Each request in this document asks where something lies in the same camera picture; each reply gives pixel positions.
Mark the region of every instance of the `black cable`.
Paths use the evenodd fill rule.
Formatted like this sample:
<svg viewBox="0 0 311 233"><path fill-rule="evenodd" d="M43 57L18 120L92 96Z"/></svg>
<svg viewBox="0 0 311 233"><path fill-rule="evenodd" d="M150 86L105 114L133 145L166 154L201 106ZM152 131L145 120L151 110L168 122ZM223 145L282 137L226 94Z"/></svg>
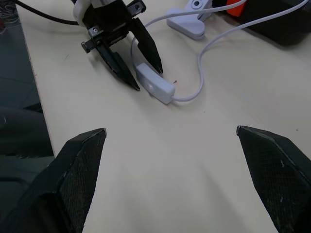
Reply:
<svg viewBox="0 0 311 233"><path fill-rule="evenodd" d="M52 20L52 21L55 21L55 22L58 22L58 23L63 23L63 24L68 24L68 25L79 25L76 21L69 21L69 20L64 20L64 19L61 19L61 18L56 18L56 17L53 17L53 16L50 16L50 15L47 15L41 11L38 11L22 2L20 2L19 0L11 0L12 2L14 2L16 5L19 5L21 6L22 8L25 8L26 10L29 10L31 11L32 13L35 13L41 17L44 17L44 18L47 18L49 20Z"/></svg>

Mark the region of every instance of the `white cable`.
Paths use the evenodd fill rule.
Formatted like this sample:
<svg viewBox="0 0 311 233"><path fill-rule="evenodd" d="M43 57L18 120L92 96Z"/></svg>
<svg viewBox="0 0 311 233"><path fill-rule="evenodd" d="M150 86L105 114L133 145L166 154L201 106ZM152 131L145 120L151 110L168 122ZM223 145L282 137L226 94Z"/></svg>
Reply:
<svg viewBox="0 0 311 233"><path fill-rule="evenodd" d="M241 5L245 2L246 0L241 0L235 4L238 4ZM215 37L213 40L211 40L210 42L208 42L204 47L203 49L201 50L199 56L198 56L198 69L199 69L199 72L200 72L200 87L198 89L198 91L189 96L189 97L186 97L186 98L178 98L178 97L173 97L173 100L174 101L178 101L178 102L188 102L188 101L191 101L193 99L195 99L196 97L198 97L198 95L201 93L202 89L203 89L203 85L204 85L204 74L203 74L203 68L202 68L202 64L201 64L201 61L202 61L202 57L204 55L204 53L208 50L208 48L213 44L215 43L217 40L223 38L224 36L227 36L228 34L230 33L233 33L233 32L236 32L240 29L243 29L243 28L247 28L249 26L253 26L255 24L258 24L258 23L262 23L262 22L265 22L265 21L268 21L268 20L271 20L271 19L274 19L274 18L278 18L278 17L281 17L281 16L284 16L284 15L287 15L301 7L303 7L304 5L306 5L308 3L309 0L304 0L303 2L301 2L300 4L290 8L290 9L287 9L285 11L282 11L282 12L279 12L279 13L276 13L276 14L273 14L273 15L270 15L270 16L267 16L267 17L263 17L263 18L260 18L260 19L257 19L257 20L254 20L254 21L251 21L251 22L248 22L248 23L245 23L245 24L242 24L238 27L235 27L233 29L230 29L228 30L227 32L224 32L222 34L220 34L219 36ZM231 8L234 8L236 6L239 6L239 5L235 5L235 4L231 4L231 5L228 5L228 6L225 6L225 7L231 7ZM217 8L211 8L211 9L206 9L206 10L202 10L202 11L194 11L194 12L184 12L184 13L178 13L178 14L170 14L170 15L166 15L166 16L162 16L162 17L158 17L152 21L150 21L149 23L147 23L145 25L145 27L148 27L150 26L151 24L153 23L156 23L160 20L163 20L163 19L167 19L167 18L171 18L171 17L176 17L176 16L185 16L185 15L194 15L194 14L205 14L207 12L217 12L217 11L222 11L222 10L228 10L228 9L231 9L231 8L226 8L226 9L222 9L222 10L219 10L219 8L222 8L222 7L217 7ZM135 67L135 61L134 61L134 58L133 58L133 45L134 45L134 42L135 42L135 38L133 39L132 41L132 46L131 46L131 57L132 57L132 61L133 61L133 65Z"/></svg>

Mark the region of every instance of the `white table surface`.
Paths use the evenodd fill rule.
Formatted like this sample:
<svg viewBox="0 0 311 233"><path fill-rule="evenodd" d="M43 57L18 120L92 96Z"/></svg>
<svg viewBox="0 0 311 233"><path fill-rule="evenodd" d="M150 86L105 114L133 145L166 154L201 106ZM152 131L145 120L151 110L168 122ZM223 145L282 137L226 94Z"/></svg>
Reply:
<svg viewBox="0 0 311 233"><path fill-rule="evenodd" d="M71 19L70 0L23 0ZM145 0L144 23L187 0ZM270 130L311 154L311 38L281 50L246 32L218 42L203 59L206 84L186 104L162 104L117 81L85 29L18 8L52 145L96 128L107 140L85 233L276 233L251 181L238 125ZM195 42L165 21L149 31L164 75L186 97L199 85L196 56L230 28L218 16ZM130 39L114 50L130 65Z"/></svg>

